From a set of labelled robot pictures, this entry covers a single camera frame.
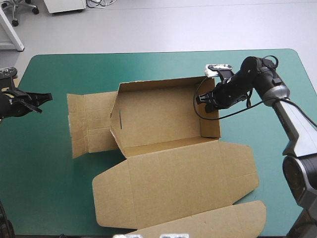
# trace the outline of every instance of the white floor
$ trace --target white floor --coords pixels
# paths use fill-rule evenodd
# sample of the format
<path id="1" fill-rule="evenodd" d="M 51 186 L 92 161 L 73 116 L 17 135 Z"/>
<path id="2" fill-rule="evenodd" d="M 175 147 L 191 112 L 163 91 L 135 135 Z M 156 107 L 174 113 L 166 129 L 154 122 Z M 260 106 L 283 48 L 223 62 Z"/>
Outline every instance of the white floor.
<path id="1" fill-rule="evenodd" d="M 317 88 L 317 0 L 118 0 L 57 16 L 34 2 L 40 13 L 23 10 L 15 27 L 19 75 L 38 54 L 291 48 Z"/>

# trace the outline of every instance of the open cardboard box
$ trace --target open cardboard box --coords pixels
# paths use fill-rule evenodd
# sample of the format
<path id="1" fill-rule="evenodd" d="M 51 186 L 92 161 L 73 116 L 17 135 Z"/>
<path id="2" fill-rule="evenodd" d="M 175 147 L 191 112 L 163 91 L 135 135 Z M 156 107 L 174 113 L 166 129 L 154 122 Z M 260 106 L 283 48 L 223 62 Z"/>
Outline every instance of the open cardboard box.
<path id="1" fill-rule="evenodd" d="M 99 225 L 139 229 L 145 238 L 260 234 L 263 203 L 232 205 L 259 184 L 252 150 L 220 142 L 219 121 L 195 114 L 193 95 L 203 79 L 137 81 L 121 83 L 118 92 L 68 95 L 73 155 L 117 144 L 127 158 L 93 180 Z M 199 93 L 213 88 L 207 80 Z M 203 105 L 198 110 L 205 115 Z"/>

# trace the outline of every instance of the white table leg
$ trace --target white table leg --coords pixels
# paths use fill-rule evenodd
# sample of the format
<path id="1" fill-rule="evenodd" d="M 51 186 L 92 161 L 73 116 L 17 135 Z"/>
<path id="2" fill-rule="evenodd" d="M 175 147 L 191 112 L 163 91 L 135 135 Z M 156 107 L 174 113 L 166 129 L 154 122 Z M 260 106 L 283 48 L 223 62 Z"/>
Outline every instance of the white table leg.
<path id="1" fill-rule="evenodd" d="M 7 33 L 8 37 L 12 41 L 14 47 L 18 51 L 23 51 L 24 50 L 24 45 L 22 44 L 21 40 L 19 39 L 18 35 L 16 34 L 15 30 L 11 26 L 8 18 L 6 17 L 5 13 L 0 7 L 0 25 L 3 27 L 5 32 Z M 10 43 L 8 43 L 6 46 L 2 45 L 3 47 L 0 47 L 2 49 L 10 49 Z"/>

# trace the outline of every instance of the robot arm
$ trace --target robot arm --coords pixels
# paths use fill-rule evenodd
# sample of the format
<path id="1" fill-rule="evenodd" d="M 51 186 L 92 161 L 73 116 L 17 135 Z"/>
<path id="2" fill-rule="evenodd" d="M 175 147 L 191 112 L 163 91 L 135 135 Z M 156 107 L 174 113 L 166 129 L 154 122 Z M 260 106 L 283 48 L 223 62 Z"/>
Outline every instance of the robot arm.
<path id="1" fill-rule="evenodd" d="M 206 103 L 207 113 L 227 109 L 249 99 L 254 88 L 266 106 L 276 112 L 288 138 L 283 155 L 283 172 L 297 204 L 303 212 L 288 237 L 317 237 L 317 130 L 303 111 L 289 100 L 290 91 L 276 73 L 276 64 L 267 58 L 247 57 L 234 74 L 227 64 L 206 66 L 207 77 L 219 76 L 221 82 L 203 95 L 198 104 Z"/>
<path id="2" fill-rule="evenodd" d="M 0 122 L 3 118 L 21 117 L 29 112 L 41 113 L 38 106 L 52 100 L 51 93 L 23 92 L 15 87 L 17 76 L 14 67 L 0 69 Z"/>

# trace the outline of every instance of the green tabletop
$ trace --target green tabletop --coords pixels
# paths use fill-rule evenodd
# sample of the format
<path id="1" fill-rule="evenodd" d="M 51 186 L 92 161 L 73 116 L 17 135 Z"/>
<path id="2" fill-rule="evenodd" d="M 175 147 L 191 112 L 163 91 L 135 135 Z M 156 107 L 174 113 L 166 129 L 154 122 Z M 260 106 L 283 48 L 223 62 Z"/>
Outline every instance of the green tabletop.
<path id="1" fill-rule="evenodd" d="M 315 91 L 293 50 L 212 51 L 35 56 L 21 90 L 52 92 L 42 114 L 5 119 L 0 125 L 0 200 L 17 234 L 111 235 L 122 229 L 98 226 L 92 179 L 124 160 L 118 151 L 72 159 L 67 93 L 115 91 L 120 82 L 199 76 L 207 63 L 229 63 L 238 71 L 247 56 L 275 55 L 291 99 L 317 120 Z M 253 104 L 259 101 L 254 93 Z M 220 114 L 245 107 L 240 103 Z M 282 173 L 288 139 L 277 116 L 264 105 L 221 121 L 223 141 L 250 145 L 260 186 L 239 202 L 262 200 L 267 222 L 262 235 L 285 235 L 301 208 Z"/>

